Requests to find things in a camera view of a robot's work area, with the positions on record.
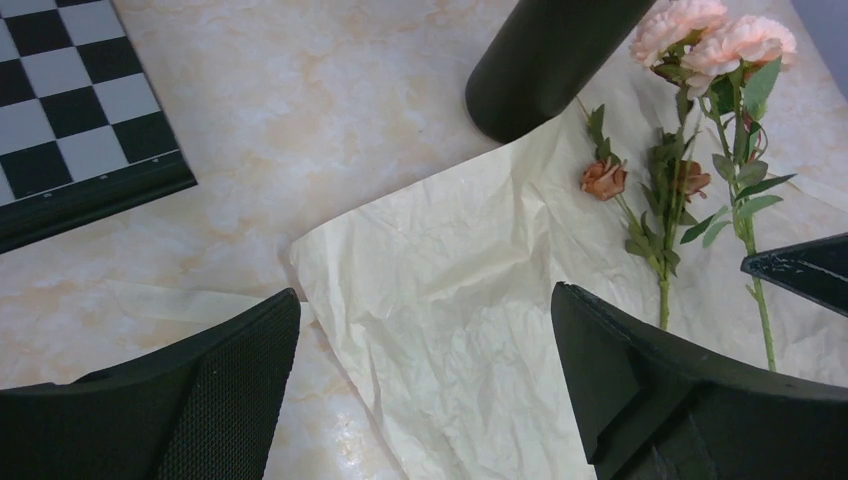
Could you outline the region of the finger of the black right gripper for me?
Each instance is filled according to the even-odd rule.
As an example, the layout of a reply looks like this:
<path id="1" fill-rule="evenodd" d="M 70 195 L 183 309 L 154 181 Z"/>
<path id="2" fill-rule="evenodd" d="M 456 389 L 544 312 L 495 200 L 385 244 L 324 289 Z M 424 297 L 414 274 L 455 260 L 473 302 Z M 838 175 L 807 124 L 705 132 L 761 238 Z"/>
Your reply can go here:
<path id="1" fill-rule="evenodd" d="M 847 234 L 745 257 L 741 271 L 847 316 Z"/>

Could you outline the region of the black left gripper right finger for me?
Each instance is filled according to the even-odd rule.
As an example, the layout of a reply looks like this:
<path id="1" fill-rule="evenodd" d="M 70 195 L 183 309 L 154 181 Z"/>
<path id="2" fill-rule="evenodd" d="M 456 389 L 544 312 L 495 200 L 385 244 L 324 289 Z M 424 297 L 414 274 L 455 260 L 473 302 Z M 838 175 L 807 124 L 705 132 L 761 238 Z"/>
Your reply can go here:
<path id="1" fill-rule="evenodd" d="M 847 391 L 767 371 L 558 283 L 551 317 L 601 479 L 843 479 Z"/>

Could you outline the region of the pink rose stem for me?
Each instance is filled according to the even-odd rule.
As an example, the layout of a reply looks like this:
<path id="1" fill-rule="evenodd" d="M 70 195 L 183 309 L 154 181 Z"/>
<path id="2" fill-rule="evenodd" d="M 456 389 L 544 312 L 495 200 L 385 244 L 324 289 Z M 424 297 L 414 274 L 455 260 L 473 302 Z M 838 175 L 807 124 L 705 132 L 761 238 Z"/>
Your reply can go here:
<path id="1" fill-rule="evenodd" d="M 664 1 L 638 23 L 630 53 L 699 108 L 720 143 L 713 165 L 728 204 L 690 227 L 682 242 L 699 239 L 708 248 L 730 228 L 746 254 L 757 253 L 754 217 L 781 202 L 771 190 L 789 179 L 769 175 L 761 120 L 779 74 L 797 63 L 794 34 L 764 16 L 731 18 L 721 1 Z"/>

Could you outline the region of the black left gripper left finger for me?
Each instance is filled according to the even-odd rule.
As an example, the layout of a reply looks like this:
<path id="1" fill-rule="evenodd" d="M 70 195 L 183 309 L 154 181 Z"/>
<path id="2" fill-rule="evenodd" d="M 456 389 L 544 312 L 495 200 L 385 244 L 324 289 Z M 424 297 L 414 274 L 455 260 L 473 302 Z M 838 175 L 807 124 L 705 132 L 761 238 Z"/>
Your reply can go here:
<path id="1" fill-rule="evenodd" d="M 69 384 L 1 393 L 5 479 L 259 479 L 300 333 L 283 290 Z"/>

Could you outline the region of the cream ribbon bow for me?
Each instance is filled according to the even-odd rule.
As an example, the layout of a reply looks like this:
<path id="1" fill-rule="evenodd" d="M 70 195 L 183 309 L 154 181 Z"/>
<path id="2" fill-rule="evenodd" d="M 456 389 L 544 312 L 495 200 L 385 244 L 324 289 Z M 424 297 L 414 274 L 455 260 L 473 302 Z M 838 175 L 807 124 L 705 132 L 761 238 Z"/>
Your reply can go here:
<path id="1" fill-rule="evenodd" d="M 120 306 L 130 314 L 160 320 L 217 325 L 264 301 L 260 297 L 181 290 L 108 280 Z"/>

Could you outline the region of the orange paper bouquet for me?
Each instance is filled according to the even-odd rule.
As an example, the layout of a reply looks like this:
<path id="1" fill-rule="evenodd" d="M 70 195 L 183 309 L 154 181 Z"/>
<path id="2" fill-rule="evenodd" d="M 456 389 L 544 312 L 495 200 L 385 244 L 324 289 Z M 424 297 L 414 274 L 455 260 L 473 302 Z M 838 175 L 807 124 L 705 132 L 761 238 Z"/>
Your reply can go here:
<path id="1" fill-rule="evenodd" d="M 772 189 L 755 217 L 758 250 L 847 231 L 847 103 L 791 1 L 724 1 L 795 35 L 764 118 Z M 579 93 L 606 105 L 604 133 L 626 158 L 625 197 L 660 127 L 677 125 L 673 87 L 620 47 Z M 594 479 L 550 315 L 558 281 L 656 325 L 659 289 L 625 252 L 623 212 L 582 192 L 593 146 L 575 101 L 496 150 L 309 232 L 290 261 L 332 351 L 410 479 Z M 765 368 L 756 303 L 726 228 L 710 248 L 677 247 L 670 332 Z M 779 372 L 847 387 L 847 320 L 764 285 Z"/>

